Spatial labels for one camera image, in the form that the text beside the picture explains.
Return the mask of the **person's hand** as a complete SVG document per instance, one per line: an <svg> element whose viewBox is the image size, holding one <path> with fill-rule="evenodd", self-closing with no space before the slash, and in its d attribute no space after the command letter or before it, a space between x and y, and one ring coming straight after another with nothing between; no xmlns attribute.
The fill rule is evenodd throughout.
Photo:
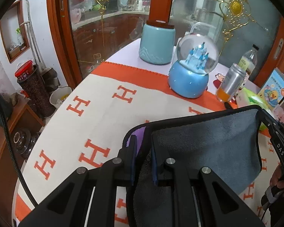
<svg viewBox="0 0 284 227"><path fill-rule="evenodd" d="M282 175L282 165L279 164L273 172L273 175L271 176L269 183L270 186L277 186L279 189L284 189L284 179L281 179Z"/></svg>

